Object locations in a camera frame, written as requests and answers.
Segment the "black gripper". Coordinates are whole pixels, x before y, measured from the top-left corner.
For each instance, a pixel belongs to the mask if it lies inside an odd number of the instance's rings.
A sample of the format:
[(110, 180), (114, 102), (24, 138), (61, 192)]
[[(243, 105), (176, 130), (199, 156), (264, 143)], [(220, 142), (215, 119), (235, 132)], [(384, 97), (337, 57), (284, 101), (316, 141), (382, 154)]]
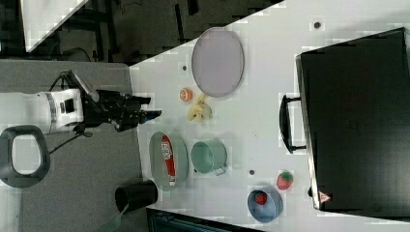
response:
[(143, 104), (149, 104), (149, 97), (136, 97), (117, 91), (98, 90), (99, 100), (91, 97), (82, 99), (83, 121), (81, 128), (96, 128), (101, 124), (112, 124), (118, 132), (136, 128), (161, 116), (160, 110), (145, 111)]

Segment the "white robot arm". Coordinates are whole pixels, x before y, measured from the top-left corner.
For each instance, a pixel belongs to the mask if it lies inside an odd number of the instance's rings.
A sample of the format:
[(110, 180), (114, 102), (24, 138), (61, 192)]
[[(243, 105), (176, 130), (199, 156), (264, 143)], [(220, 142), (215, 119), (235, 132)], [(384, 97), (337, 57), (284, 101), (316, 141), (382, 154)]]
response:
[(1, 95), (1, 129), (35, 126), (44, 134), (74, 131), (111, 124), (118, 132), (133, 129), (161, 116), (159, 110), (144, 110), (149, 98), (98, 90), (78, 89), (35, 94)]

